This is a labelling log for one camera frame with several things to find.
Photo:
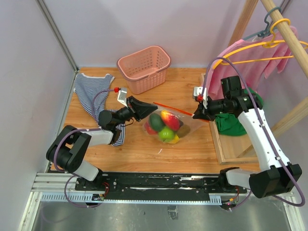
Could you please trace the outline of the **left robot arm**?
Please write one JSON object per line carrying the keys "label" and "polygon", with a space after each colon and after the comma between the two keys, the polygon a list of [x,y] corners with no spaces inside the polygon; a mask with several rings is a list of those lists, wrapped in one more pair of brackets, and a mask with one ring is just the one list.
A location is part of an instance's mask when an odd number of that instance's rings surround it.
{"label": "left robot arm", "polygon": [[121,135],[119,125],[134,119],[139,122],[157,110],[155,104],[145,103],[133,96],[125,99],[124,107],[116,112],[99,113],[98,128],[85,129],[68,125],[63,128],[46,152],[46,159],[66,171],[86,180],[96,191],[103,185],[102,171],[84,160],[89,147],[114,144]]}

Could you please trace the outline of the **clear zip top bag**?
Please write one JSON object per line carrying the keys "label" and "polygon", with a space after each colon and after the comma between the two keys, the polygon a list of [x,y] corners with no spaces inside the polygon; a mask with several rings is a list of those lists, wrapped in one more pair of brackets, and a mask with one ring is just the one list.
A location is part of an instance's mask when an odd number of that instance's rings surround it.
{"label": "clear zip top bag", "polygon": [[154,102],[157,109],[145,118],[143,131],[155,139],[176,144],[197,131],[206,121],[194,119],[193,114],[175,107]]}

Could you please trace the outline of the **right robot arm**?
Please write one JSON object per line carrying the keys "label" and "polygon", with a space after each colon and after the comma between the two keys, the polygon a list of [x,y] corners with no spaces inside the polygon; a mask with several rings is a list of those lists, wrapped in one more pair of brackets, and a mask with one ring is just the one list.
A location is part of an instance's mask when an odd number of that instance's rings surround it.
{"label": "right robot arm", "polygon": [[242,88],[240,78],[232,76],[221,82],[223,98],[212,100],[203,86],[194,87],[193,98],[198,107],[194,119],[213,121],[219,113],[235,115],[244,127],[256,152],[260,172],[245,171],[238,167],[223,169],[218,187],[230,192],[235,186],[250,189],[257,198],[277,196],[290,192],[302,175],[298,164],[291,164],[273,136],[262,105],[255,94]]}

